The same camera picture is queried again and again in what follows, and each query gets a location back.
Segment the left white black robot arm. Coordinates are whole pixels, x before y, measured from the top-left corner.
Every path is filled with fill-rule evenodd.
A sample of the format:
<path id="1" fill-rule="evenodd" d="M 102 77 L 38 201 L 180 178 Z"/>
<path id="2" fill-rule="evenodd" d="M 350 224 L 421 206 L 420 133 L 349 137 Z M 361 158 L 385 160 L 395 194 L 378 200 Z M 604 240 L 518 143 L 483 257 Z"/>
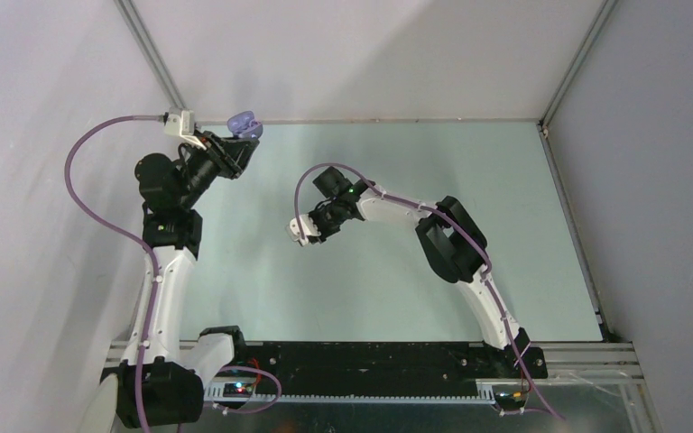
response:
<path id="1" fill-rule="evenodd" d="M 260 125 L 229 137 L 197 132 L 200 148 L 183 143 L 178 159 L 150 153 L 134 168 L 148 263 L 123 356 L 103 371 L 118 380 L 115 412 L 127 428 L 197 421 L 216 374 L 239 375 L 249 364 L 239 327 L 207 328 L 184 352 L 180 324 L 202 239 L 203 219 L 195 205 L 214 180 L 244 173 L 262 134 Z"/>

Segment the purple charging case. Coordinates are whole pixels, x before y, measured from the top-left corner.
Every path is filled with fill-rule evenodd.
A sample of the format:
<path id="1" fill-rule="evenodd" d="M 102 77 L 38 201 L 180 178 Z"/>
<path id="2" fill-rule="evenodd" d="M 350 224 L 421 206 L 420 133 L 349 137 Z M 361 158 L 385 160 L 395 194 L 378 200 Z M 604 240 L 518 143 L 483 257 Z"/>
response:
<path id="1" fill-rule="evenodd" d="M 263 124 L 253 111 L 233 115 L 226 121 L 228 131 L 237 139 L 259 139 L 263 134 Z"/>

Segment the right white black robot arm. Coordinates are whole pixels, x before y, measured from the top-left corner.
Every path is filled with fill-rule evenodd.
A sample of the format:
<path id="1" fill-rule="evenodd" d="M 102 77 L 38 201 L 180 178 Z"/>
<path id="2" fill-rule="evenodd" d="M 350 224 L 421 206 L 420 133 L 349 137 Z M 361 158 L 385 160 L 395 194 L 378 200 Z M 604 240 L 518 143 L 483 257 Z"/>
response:
<path id="1" fill-rule="evenodd" d="M 492 371 L 511 377 L 523 368 L 531 339 L 496 288 L 484 234 L 456 198 L 431 205 L 391 193 L 362 173 L 352 182 L 345 164 L 321 163 L 312 169 L 323 199 L 307 213 L 294 211 L 286 226 L 293 242 L 322 244 L 350 220 L 410 228 L 432 271 L 455 285 L 474 312 L 485 344 L 492 347 Z"/>

